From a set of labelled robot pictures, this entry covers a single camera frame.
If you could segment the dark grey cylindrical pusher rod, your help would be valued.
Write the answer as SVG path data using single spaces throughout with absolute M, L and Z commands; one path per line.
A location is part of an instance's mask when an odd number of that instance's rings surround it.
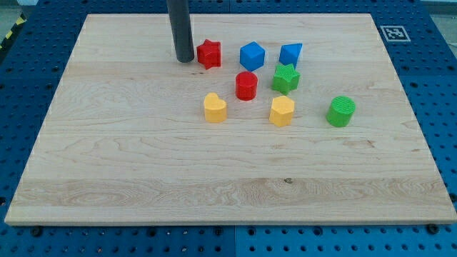
M 176 58 L 181 63 L 194 59 L 193 35 L 188 0 L 166 0 Z

